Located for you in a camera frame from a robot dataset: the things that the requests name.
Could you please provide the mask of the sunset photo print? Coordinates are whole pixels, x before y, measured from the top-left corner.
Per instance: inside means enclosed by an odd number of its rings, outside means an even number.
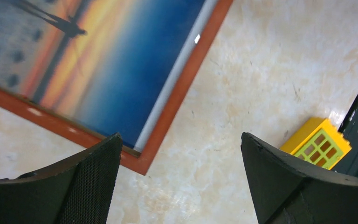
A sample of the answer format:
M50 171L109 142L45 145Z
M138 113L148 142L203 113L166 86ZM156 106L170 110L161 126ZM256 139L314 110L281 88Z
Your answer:
M0 89L142 152L214 0L0 0Z

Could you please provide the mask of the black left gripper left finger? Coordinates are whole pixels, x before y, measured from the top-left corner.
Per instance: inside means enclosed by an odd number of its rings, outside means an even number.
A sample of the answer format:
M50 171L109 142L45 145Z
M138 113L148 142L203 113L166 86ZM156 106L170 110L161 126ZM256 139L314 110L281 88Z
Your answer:
M68 158L0 179L0 224L104 224L123 140L115 133Z

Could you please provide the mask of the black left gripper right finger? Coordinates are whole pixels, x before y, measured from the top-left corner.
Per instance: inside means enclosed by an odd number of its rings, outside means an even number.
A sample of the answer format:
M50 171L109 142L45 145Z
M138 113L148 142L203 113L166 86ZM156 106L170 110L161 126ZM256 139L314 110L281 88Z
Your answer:
M241 152L261 224L358 224L358 177L336 173L243 133Z

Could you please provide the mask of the red wooden picture frame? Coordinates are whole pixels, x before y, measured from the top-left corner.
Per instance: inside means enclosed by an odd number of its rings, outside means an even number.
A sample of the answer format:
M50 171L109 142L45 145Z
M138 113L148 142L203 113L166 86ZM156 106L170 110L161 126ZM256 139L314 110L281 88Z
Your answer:
M136 173L146 175L232 3L231 0L219 0L214 4L213 11L200 35L200 40L192 50L178 79L174 81L173 89L156 125L151 130L143 151L130 154L129 148L124 147L121 165ZM89 148L103 139L102 136L86 131L74 123L38 108L26 101L25 98L17 97L2 89L0 89L0 107L82 147Z

